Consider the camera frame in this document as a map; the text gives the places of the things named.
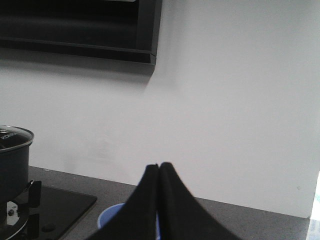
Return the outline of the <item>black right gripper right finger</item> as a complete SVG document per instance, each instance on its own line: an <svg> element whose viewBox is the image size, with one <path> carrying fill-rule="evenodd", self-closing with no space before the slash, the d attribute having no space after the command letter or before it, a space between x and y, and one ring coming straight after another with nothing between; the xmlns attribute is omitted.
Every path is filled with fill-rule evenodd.
<svg viewBox="0 0 320 240"><path fill-rule="evenodd" d="M158 217L163 240L239 239L197 202L170 162L159 168Z"/></svg>

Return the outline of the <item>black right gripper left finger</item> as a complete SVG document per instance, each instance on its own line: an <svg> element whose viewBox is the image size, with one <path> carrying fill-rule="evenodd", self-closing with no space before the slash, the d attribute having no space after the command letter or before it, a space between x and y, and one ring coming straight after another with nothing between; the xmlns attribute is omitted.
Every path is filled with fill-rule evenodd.
<svg viewBox="0 0 320 240"><path fill-rule="evenodd" d="M155 240L159 166L147 165L133 193L90 240Z"/></svg>

